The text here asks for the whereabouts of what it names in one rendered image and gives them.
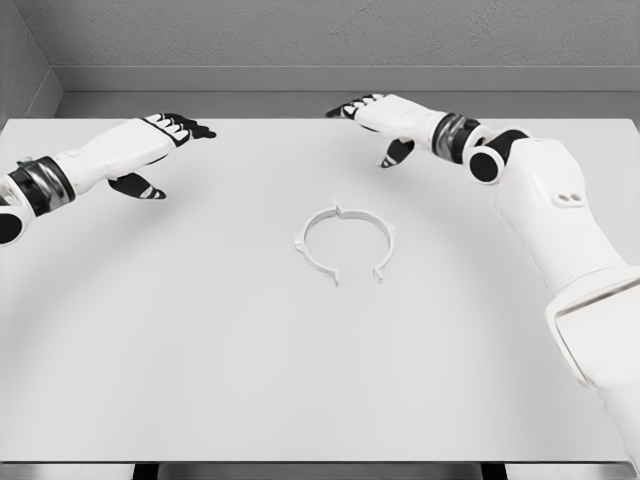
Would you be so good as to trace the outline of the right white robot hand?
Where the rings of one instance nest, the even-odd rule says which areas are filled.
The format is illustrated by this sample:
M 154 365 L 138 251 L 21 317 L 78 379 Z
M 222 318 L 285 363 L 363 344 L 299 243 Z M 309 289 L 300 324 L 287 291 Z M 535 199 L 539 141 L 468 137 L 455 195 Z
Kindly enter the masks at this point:
M 434 132 L 446 113 L 394 94 L 368 94 L 331 109 L 325 116 L 347 118 L 391 138 L 380 165 L 386 169 L 402 163 L 416 146 L 431 151 Z

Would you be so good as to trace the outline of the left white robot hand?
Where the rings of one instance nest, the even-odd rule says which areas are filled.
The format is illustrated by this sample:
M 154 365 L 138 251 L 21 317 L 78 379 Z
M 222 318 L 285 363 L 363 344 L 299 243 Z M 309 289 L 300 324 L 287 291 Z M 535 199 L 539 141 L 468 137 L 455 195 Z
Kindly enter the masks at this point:
M 159 162 L 192 140 L 214 139 L 209 127 L 176 113 L 135 118 L 97 138 L 106 149 L 103 177 L 121 194 L 141 200 L 163 200 L 166 194 L 143 178 L 138 170 Z

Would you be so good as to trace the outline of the white pipe clamp half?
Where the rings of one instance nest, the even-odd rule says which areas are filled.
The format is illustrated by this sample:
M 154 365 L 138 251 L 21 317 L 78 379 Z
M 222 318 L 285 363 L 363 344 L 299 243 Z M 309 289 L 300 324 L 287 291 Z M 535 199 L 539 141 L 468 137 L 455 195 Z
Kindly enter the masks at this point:
M 336 214 L 341 220 L 362 220 L 376 226 L 385 236 L 388 249 L 383 259 L 373 267 L 372 274 L 377 283 L 381 284 L 386 267 L 388 266 L 396 244 L 396 228 L 390 222 L 379 215 L 361 209 L 346 209 L 340 204 L 336 205 Z
M 307 235 L 311 229 L 324 220 L 330 218 L 340 218 L 342 216 L 342 206 L 334 201 L 333 205 L 328 209 L 317 211 L 311 215 L 303 224 L 301 230 L 294 237 L 294 247 L 300 253 L 306 262 L 318 273 L 330 278 L 335 287 L 340 286 L 340 273 L 338 269 L 326 266 L 319 262 L 311 253 L 307 246 Z

